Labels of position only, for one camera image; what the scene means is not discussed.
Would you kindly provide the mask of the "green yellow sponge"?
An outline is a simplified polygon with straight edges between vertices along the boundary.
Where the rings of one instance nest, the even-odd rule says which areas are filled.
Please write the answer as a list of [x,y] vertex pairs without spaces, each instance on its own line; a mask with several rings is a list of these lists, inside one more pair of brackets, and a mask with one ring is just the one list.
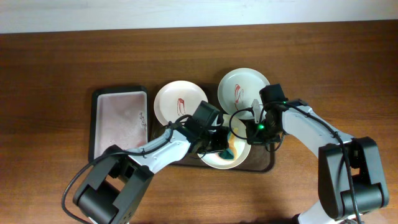
[[218,156],[227,161],[235,161],[238,158],[238,150],[235,147],[237,137],[229,132],[227,135],[228,147],[220,152]]

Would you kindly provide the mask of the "white plate front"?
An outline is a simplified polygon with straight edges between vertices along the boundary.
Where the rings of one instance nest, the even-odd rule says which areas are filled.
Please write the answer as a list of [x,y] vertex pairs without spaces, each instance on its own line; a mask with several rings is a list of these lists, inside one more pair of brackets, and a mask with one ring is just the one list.
[[[224,114],[223,115],[223,126],[229,128],[229,121],[231,119],[231,115]],[[238,136],[246,138],[246,126],[242,121],[238,118],[233,117],[231,122],[231,127]],[[251,150],[251,146],[247,143],[246,140],[237,138],[235,142],[235,147],[238,150],[238,158],[235,161],[227,161],[218,156],[219,152],[217,153],[210,153],[206,154],[203,158],[201,154],[197,154],[200,156],[202,162],[206,165],[216,168],[216,169],[232,169],[238,165],[240,165],[249,155]]]

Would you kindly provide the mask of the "white plate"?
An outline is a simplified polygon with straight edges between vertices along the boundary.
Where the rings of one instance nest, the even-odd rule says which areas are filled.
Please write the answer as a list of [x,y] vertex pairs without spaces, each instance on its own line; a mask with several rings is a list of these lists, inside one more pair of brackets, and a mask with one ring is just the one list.
[[[231,119],[231,115],[224,114],[223,115],[223,126],[229,128],[229,121]],[[246,126],[242,121],[238,118],[233,117],[231,122],[231,127],[238,136],[246,138]],[[251,150],[251,146],[247,143],[246,140],[237,138],[235,142],[235,147],[238,150],[238,158],[235,161],[227,161],[218,156],[219,152],[217,153],[210,153],[206,154],[203,158],[201,154],[197,154],[200,156],[202,162],[206,165],[216,168],[216,169],[232,169],[238,165],[240,165],[249,155]]]
[[183,115],[192,115],[202,101],[208,102],[208,98],[198,85],[184,80],[170,82],[155,97],[155,116],[161,125],[166,125]]

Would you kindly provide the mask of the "pale green plate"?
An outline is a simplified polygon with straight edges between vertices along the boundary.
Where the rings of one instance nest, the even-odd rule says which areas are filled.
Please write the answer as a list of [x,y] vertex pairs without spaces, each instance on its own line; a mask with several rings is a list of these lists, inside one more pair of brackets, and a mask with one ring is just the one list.
[[268,79],[257,70],[237,68],[227,73],[218,85],[218,101],[223,110],[232,115],[237,110],[250,108],[257,100],[262,109],[259,91],[270,85]]

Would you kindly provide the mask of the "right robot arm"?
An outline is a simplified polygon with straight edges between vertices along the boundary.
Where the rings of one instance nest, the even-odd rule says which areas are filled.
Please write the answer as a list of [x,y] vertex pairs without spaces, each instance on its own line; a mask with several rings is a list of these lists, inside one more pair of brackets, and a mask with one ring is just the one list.
[[288,100],[279,84],[259,92],[262,110],[252,110],[249,144],[297,138],[318,159],[318,202],[293,217],[293,223],[361,223],[361,216],[386,207],[389,191],[378,146],[327,123],[306,102]]

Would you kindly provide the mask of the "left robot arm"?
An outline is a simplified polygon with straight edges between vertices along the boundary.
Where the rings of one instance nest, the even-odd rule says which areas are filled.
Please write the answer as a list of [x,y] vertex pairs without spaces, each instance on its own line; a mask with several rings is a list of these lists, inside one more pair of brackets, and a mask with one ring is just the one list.
[[89,170],[73,203],[92,223],[128,223],[154,174],[189,153],[220,152],[228,147],[223,114],[202,101],[192,115],[169,122],[164,133],[147,144],[123,150],[112,145],[84,166]]

